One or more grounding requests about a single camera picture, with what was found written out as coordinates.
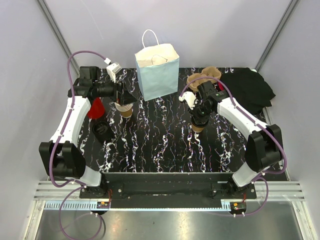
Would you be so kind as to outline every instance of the metal pole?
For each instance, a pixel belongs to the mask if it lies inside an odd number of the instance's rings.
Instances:
[[[260,57],[258,63],[255,66],[255,69],[259,72],[263,66],[263,64],[265,63],[267,57],[269,56],[272,48],[274,47],[280,33],[282,32],[282,30],[284,29],[285,25],[287,24],[290,16],[292,15],[292,13],[294,12],[296,6],[298,5],[298,3],[300,2],[300,0],[291,0],[288,7],[286,8],[286,10],[284,11],[280,22],[278,23],[278,25],[276,26],[272,37],[270,38],[268,44],[266,45],[262,56]]]
[[[50,9],[48,8],[46,1],[45,0],[36,0],[36,1],[39,5],[44,17],[46,18],[48,24],[50,25],[50,28],[51,28],[53,34],[55,35],[56,39],[58,40],[64,54],[66,55],[67,58],[69,58],[70,55],[72,54],[72,52],[71,52],[70,48],[68,47],[66,40],[62,36],[60,29],[58,28],[58,25],[52,15]],[[74,69],[74,71],[76,72],[76,74],[79,75],[80,68],[74,58],[71,60],[71,66]]]

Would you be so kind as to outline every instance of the black towel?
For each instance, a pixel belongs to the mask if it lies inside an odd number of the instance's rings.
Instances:
[[[220,80],[237,102],[251,114],[258,113],[264,107],[271,107],[270,100],[276,96],[264,78],[249,68],[222,74]]]

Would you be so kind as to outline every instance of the gray wall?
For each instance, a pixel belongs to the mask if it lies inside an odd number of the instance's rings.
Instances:
[[[289,0],[46,0],[72,52],[134,68],[146,29],[171,43],[181,67],[255,67]],[[146,43],[154,45],[152,35]],[[103,64],[90,55],[79,65]]]
[[[282,129],[293,180],[301,183],[313,224],[320,235],[320,1],[300,1],[262,67],[276,97],[269,109]]]
[[[67,59],[35,0],[1,0],[0,22],[0,239],[17,240],[46,177],[39,144],[66,108]]]

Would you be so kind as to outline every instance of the metal floor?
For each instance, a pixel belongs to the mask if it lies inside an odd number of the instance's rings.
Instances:
[[[248,202],[247,212],[259,207]],[[86,211],[65,210],[66,226]],[[65,240],[60,232],[57,210],[44,210],[37,240]],[[253,216],[222,217],[209,212],[109,211],[103,216],[105,227],[96,240],[302,240],[299,224],[290,202],[267,202]],[[92,237],[99,220],[87,215],[65,230],[75,239]]]

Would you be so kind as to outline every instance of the light blue paper bag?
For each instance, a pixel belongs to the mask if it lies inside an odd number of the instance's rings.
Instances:
[[[144,36],[151,31],[157,45],[145,47]],[[140,91],[145,101],[178,91],[179,55],[169,43],[159,44],[154,31],[142,35],[143,49],[135,54]]]

